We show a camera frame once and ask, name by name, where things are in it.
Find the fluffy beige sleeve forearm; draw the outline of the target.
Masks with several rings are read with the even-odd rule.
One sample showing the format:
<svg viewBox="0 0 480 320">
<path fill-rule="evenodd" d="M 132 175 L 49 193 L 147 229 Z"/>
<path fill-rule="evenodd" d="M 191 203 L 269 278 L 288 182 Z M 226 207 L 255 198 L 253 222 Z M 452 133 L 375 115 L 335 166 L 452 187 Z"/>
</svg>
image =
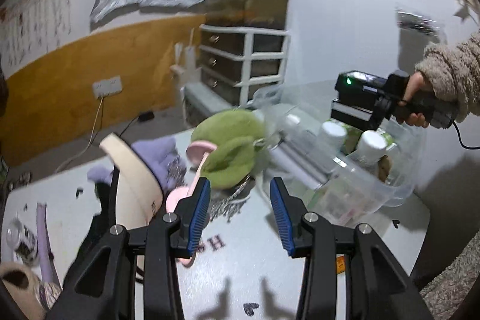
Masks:
<svg viewBox="0 0 480 320">
<path fill-rule="evenodd" d="M 457 122 L 468 115 L 479 116 L 479 58 L 479 32 L 475 32 L 454 48 L 428 45 L 423 60 L 415 66 L 437 98 L 458 103 Z"/>
</svg>

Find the person's right hand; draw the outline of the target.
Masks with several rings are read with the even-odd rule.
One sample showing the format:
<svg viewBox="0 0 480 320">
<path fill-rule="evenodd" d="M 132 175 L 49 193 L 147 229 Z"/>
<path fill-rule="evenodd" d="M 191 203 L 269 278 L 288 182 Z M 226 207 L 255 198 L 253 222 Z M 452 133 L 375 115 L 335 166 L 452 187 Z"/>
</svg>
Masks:
<svg viewBox="0 0 480 320">
<path fill-rule="evenodd" d="M 419 71 L 410 76 L 403 99 L 399 102 L 400 106 L 405 106 L 408 101 L 411 101 L 416 93 L 432 92 L 433 88 L 428 79 L 425 79 L 423 74 Z M 430 124 L 425 119 L 423 113 L 410 113 L 409 115 L 397 115 L 396 120 L 399 124 L 406 123 L 409 126 L 427 128 Z"/>
</svg>

